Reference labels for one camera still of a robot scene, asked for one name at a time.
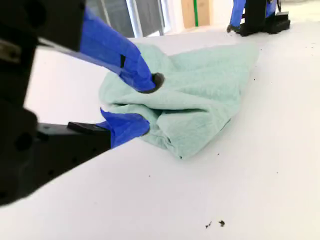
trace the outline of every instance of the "window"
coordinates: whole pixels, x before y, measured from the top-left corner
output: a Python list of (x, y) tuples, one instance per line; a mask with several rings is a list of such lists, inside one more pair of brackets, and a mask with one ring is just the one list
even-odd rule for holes
[(87, 6), (127, 38), (163, 35), (171, 29), (167, 0), (87, 0)]

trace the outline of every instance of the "mint green towel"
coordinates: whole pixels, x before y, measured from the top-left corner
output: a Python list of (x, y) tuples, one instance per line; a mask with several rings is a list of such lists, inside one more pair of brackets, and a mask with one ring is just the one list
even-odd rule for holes
[(138, 93), (111, 72), (100, 99), (112, 113), (144, 116), (150, 122), (150, 132), (142, 137), (146, 142), (189, 158), (238, 112), (258, 49), (232, 45), (167, 56), (156, 46), (138, 47), (151, 72), (164, 74), (163, 87), (152, 94)]

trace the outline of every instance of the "cloth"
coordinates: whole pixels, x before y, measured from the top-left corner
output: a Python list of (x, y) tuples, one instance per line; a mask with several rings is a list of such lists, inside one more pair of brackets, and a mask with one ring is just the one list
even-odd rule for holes
[(189, 158), (239, 111), (241, 93), (259, 51), (242, 44), (167, 56), (153, 45), (138, 48), (151, 72), (164, 74), (162, 88), (139, 93), (110, 72), (100, 88), (100, 100), (112, 113), (142, 115), (150, 122), (144, 141), (177, 158)]

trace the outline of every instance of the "blue tape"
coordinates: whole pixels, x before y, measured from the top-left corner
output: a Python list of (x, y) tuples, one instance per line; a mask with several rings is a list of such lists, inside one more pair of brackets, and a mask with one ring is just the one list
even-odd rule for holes
[(266, 3), (266, 17), (270, 17), (276, 12), (277, 9), (277, 0), (273, 0), (271, 3)]
[(137, 46), (87, 8), (84, 12), (80, 50), (70, 55), (111, 70), (138, 92), (156, 87)]
[(150, 129), (150, 123), (137, 113), (111, 113), (102, 109), (101, 113), (106, 121), (98, 123), (97, 126), (110, 131), (111, 148), (141, 137)]
[(240, 26), (245, 5), (246, 5), (246, 0), (233, 0), (233, 8), (232, 8), (232, 14), (230, 19), (230, 25), (234, 27)]

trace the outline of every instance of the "white table surface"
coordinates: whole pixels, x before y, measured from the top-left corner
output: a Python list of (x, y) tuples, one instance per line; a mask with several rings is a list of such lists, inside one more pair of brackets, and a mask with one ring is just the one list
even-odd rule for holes
[[(189, 160), (135, 139), (83, 164), (1, 208), (1, 240), (319, 240), (319, 29), (138, 40), (170, 55), (257, 43), (240, 113)], [(39, 50), (26, 106), (42, 122), (99, 122), (106, 72)]]

